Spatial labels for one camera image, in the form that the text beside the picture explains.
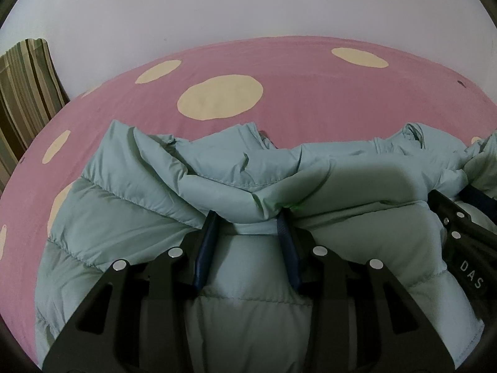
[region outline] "cream polka dot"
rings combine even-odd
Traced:
[[[47,235],[50,235],[50,230],[52,229],[52,225],[54,224],[55,217],[59,212],[64,200],[66,200],[67,194],[71,190],[73,183],[70,183],[67,187],[65,187],[54,199],[54,203],[52,205],[52,210],[50,210],[50,217],[48,218],[47,224]]]
[[[144,72],[140,77],[138,77],[135,81],[135,84],[145,84],[150,81],[157,80],[166,74],[169,74],[171,71],[178,68],[181,64],[181,60],[168,60],[167,62],[162,62],[149,68],[146,72]]]
[[[218,76],[188,88],[178,100],[178,111],[197,120],[230,118],[257,104],[263,91],[253,77]]]
[[[93,91],[95,91],[96,89],[100,88],[102,86],[103,83],[100,83],[98,84],[97,86],[89,89],[88,91],[86,91],[82,96],[81,98],[84,98],[85,96],[87,96],[88,94],[92,93]]]
[[[357,64],[359,66],[385,68],[388,63],[376,56],[365,51],[352,48],[334,48],[331,50],[336,57],[344,59],[346,62]]]
[[[59,150],[62,148],[62,146],[64,145],[70,134],[71,131],[66,130],[63,134],[61,134],[58,138],[54,140],[54,142],[50,145],[45,155],[43,156],[43,159],[41,160],[43,164],[48,163],[54,157],[54,155],[56,155],[59,152]]]
[[[0,230],[0,260],[2,259],[3,256],[3,247],[5,245],[6,238],[7,238],[7,226],[3,225],[2,229]]]

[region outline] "metal screw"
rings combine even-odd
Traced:
[[[171,257],[171,258],[178,258],[178,256],[182,256],[183,255],[183,250],[178,247],[178,246],[175,246],[174,248],[171,248],[167,254]]]
[[[123,270],[126,268],[126,261],[125,260],[117,260],[112,264],[112,268],[114,270]]]
[[[373,260],[369,261],[369,266],[371,266],[371,268],[373,268],[373,269],[381,269],[381,268],[383,268],[383,262],[381,262],[380,260],[377,260],[377,259],[373,259]]]
[[[317,256],[325,256],[328,253],[328,250],[325,247],[318,245],[312,248],[312,252]]]

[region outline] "black mount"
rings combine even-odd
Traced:
[[[488,328],[457,372],[495,371],[486,369],[495,366],[497,237],[437,191],[428,204],[448,230],[444,260]],[[201,231],[149,263],[114,262],[66,323],[43,371],[193,372],[182,305],[205,285],[220,220],[209,212]],[[294,227],[289,209],[277,225],[290,285],[314,299],[303,372],[454,372],[437,332],[380,260],[343,260]]]

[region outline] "white wall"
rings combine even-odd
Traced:
[[[75,97],[168,53],[280,35],[398,48],[454,69],[497,102],[497,29],[479,0],[19,0],[0,51],[45,38]]]

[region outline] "striped curtain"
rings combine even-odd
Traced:
[[[0,195],[33,139],[68,101],[44,39],[26,39],[0,57]]]

